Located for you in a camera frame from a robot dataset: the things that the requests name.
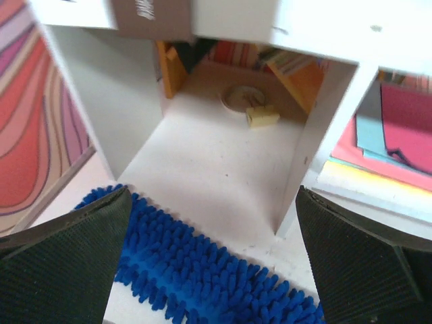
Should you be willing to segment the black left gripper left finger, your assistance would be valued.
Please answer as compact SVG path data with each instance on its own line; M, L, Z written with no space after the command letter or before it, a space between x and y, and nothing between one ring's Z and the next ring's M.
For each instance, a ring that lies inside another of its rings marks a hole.
M1 239L2 323L102 323L126 236L123 187Z

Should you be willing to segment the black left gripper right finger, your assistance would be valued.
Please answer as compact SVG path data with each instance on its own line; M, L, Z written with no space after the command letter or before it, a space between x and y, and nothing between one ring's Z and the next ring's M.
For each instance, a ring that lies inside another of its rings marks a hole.
M430 323L431 241L300 187L296 212L328 323Z

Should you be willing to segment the blue microfiber duster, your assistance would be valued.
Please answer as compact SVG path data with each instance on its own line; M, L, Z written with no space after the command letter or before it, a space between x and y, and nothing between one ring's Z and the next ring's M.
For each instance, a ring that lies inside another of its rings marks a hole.
M230 254L132 195L115 280L173 323L323 323L323 308L268 268Z

